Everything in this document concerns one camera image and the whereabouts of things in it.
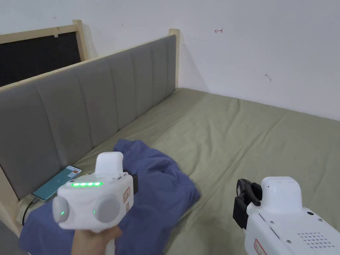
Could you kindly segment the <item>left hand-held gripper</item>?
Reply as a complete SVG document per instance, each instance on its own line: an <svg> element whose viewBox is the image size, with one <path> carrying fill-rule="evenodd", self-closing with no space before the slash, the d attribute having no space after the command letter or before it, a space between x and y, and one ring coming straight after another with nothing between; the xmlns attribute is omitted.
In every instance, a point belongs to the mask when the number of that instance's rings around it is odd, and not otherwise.
<svg viewBox="0 0 340 255"><path fill-rule="evenodd" d="M103 152L96 159L94 173L73 179L57 190L52 202L55 222L65 230L99 233L118 226L134 205L138 181L123 170L121 152ZM116 239L105 255L116 254Z"/></svg>

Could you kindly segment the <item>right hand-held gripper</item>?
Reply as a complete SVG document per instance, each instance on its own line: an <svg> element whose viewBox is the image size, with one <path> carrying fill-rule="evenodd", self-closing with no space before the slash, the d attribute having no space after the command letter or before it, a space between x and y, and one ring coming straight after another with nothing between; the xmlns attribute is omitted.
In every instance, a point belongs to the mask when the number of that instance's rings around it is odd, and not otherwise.
<svg viewBox="0 0 340 255"><path fill-rule="evenodd" d="M291 177L266 177L261 184L238 179L233 219L245 232L248 255L338 255L340 233L302 205Z"/></svg>

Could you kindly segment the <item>person's left hand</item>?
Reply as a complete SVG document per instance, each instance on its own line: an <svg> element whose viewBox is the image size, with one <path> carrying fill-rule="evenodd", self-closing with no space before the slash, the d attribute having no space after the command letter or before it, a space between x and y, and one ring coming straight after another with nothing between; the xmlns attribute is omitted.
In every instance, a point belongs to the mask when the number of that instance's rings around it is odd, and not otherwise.
<svg viewBox="0 0 340 255"><path fill-rule="evenodd" d="M99 233L90 230L75 230L72 242L72 255L104 255L107 244L122 235L118 226Z"/></svg>

